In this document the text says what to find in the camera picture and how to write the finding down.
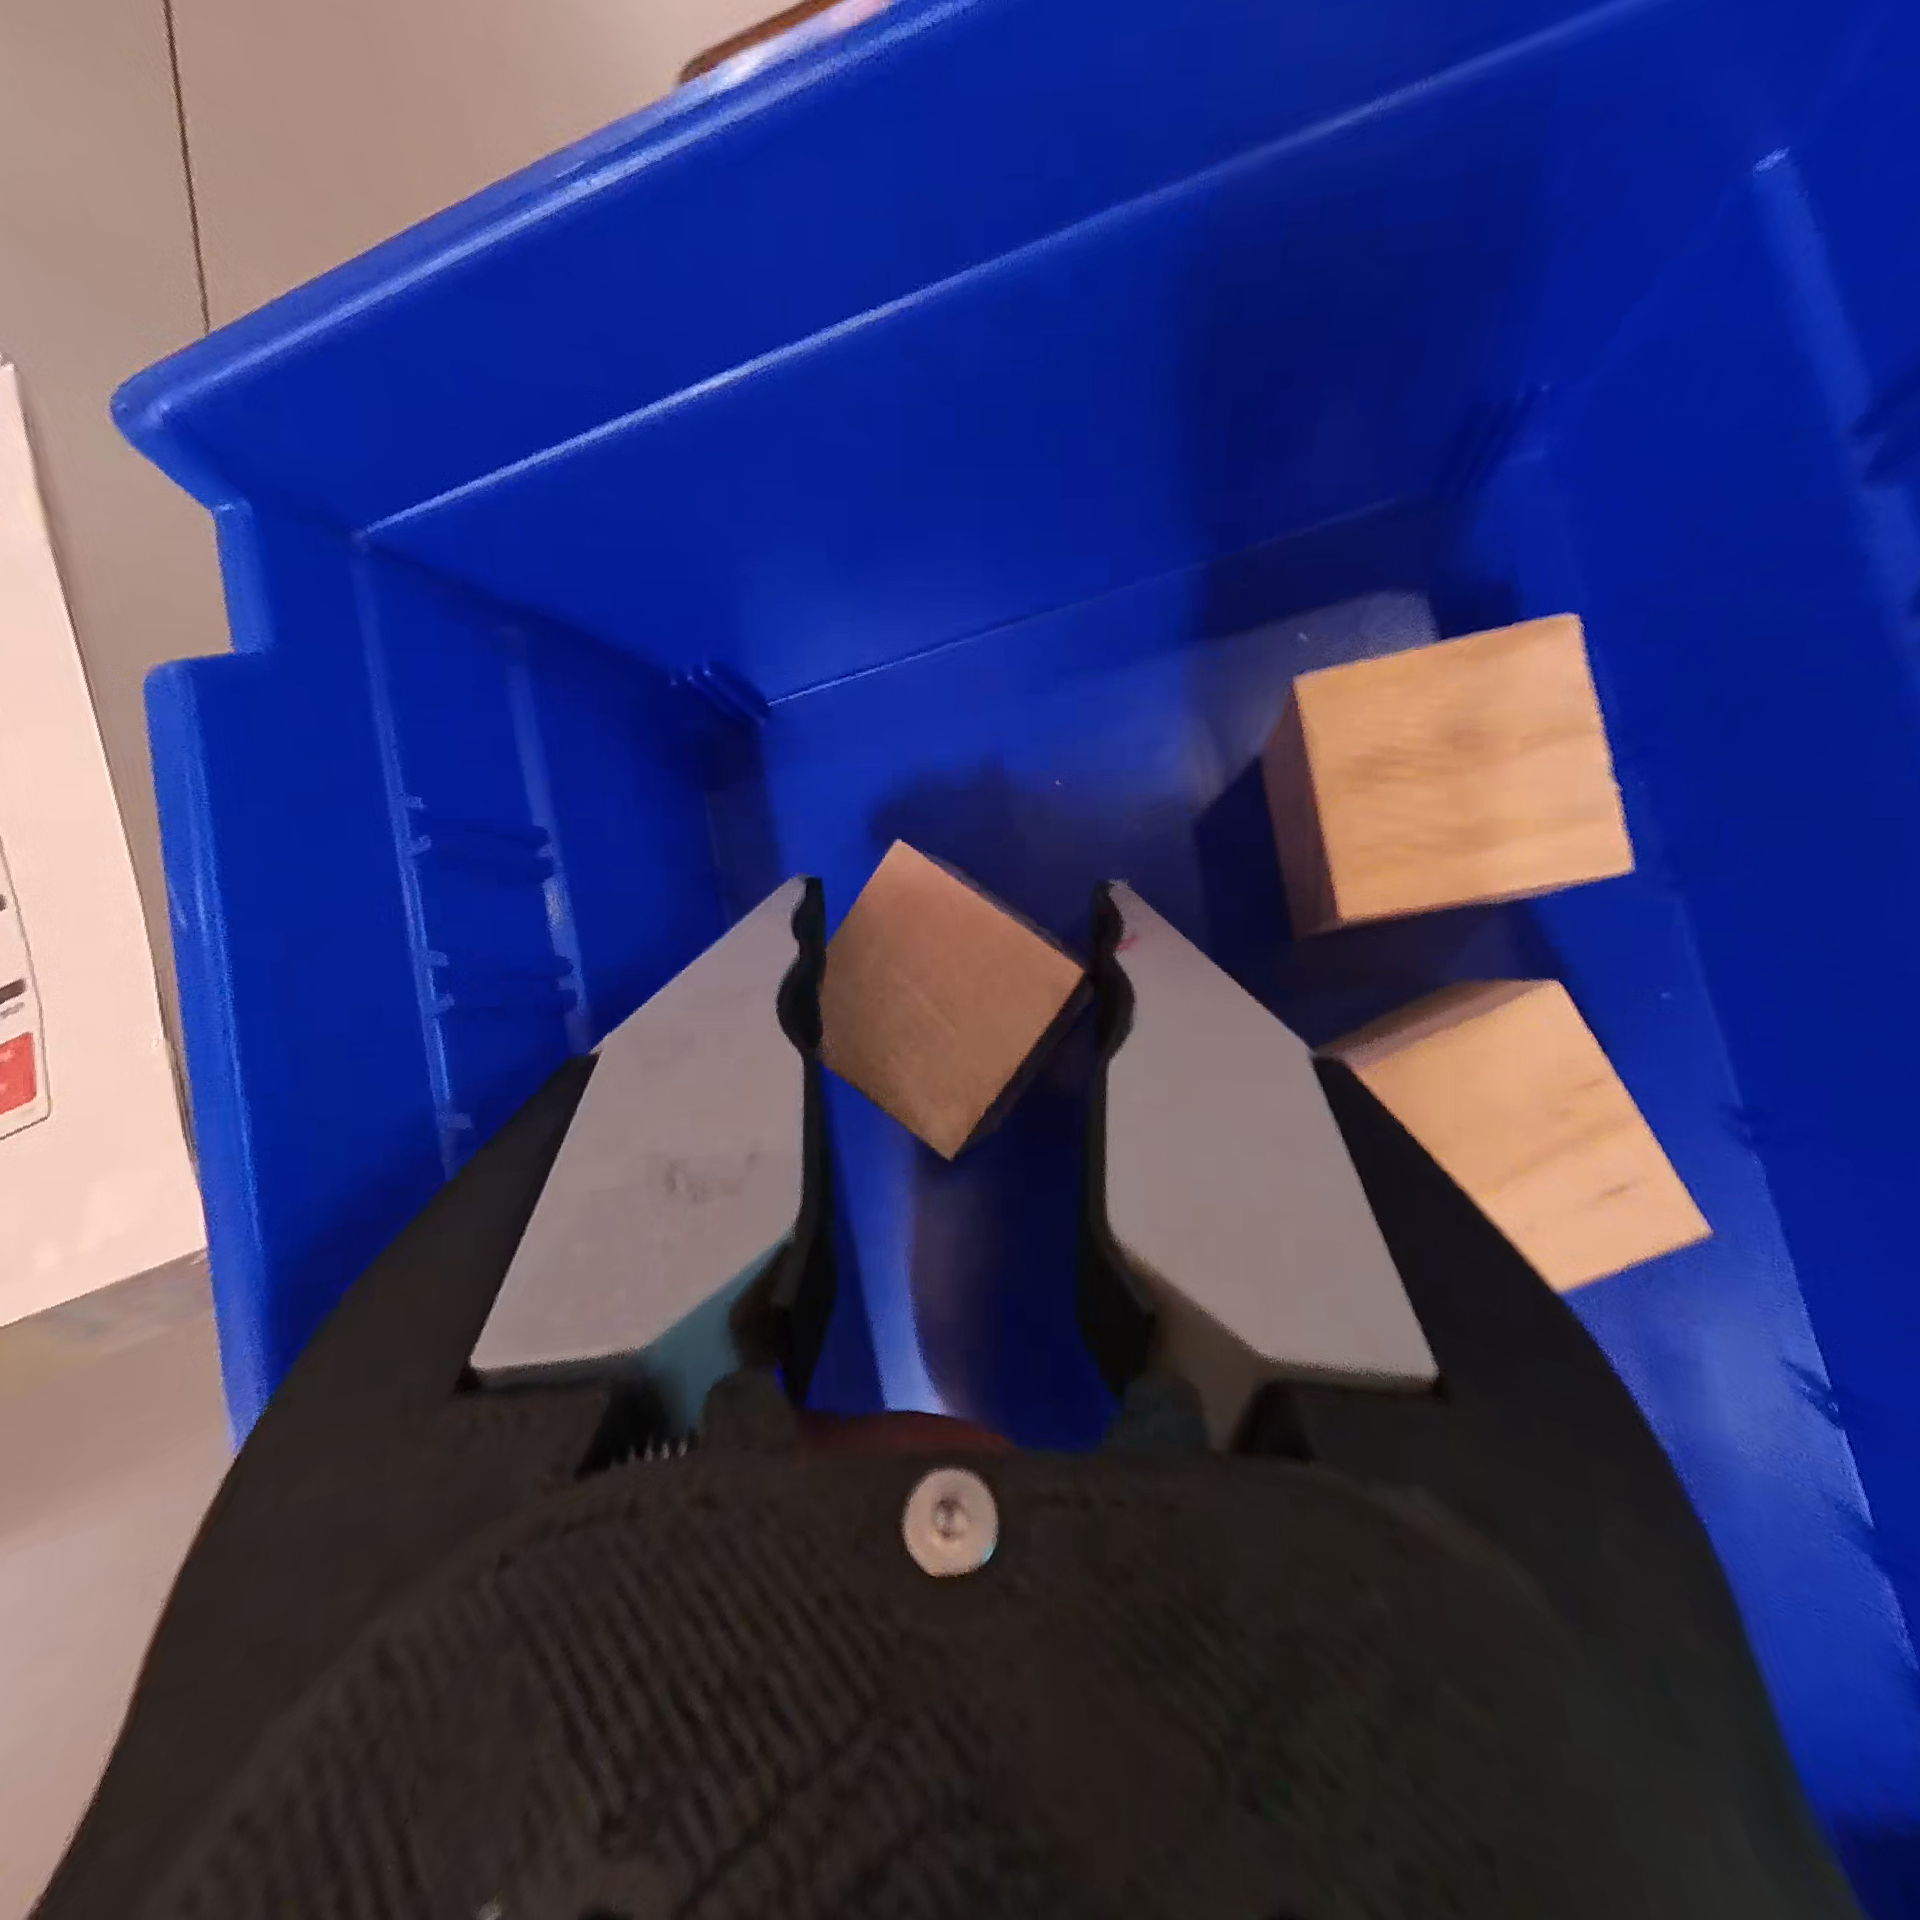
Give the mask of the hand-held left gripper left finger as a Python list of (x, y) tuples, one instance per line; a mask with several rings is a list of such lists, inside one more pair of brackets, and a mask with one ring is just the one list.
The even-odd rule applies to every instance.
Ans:
[(484, 1386), (615, 1379), (700, 1412), (766, 1367), (805, 1404), (837, 1300), (825, 972), (825, 885), (792, 878), (598, 1044)]

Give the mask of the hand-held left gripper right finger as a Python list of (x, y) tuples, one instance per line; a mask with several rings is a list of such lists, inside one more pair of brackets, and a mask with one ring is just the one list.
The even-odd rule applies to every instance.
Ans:
[(1078, 1330), (1109, 1390), (1183, 1386), (1211, 1444), (1273, 1386), (1432, 1390), (1312, 1048), (1122, 879), (1091, 986)]

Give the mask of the blue-striped wooden cube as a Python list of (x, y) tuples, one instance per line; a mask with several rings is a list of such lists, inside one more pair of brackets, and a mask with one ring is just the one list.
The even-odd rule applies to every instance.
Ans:
[(950, 1164), (1001, 1126), (1087, 996), (1077, 952), (893, 841), (827, 945), (823, 1060)]
[(1296, 937), (1638, 869), (1572, 612), (1299, 674), (1259, 781)]
[(1714, 1237), (1560, 983), (1442, 987), (1321, 1047), (1560, 1295)]

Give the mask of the blue plastic bin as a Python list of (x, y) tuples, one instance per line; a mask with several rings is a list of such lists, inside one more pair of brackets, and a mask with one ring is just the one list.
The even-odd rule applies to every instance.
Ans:
[[(783, 878), (1129, 879), (1306, 1040), (1556, 977), (1711, 1218), (1572, 1295), (1917, 1913), (1917, 7), (897, 2), (137, 370), (247, 1439)], [(1572, 612), (1638, 872), (1299, 937), (1296, 674)]]

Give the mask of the white printed paper sheet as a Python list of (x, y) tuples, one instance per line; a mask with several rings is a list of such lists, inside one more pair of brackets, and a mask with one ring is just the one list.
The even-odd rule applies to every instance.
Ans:
[(3, 1325), (202, 1250), (149, 929), (3, 365)]

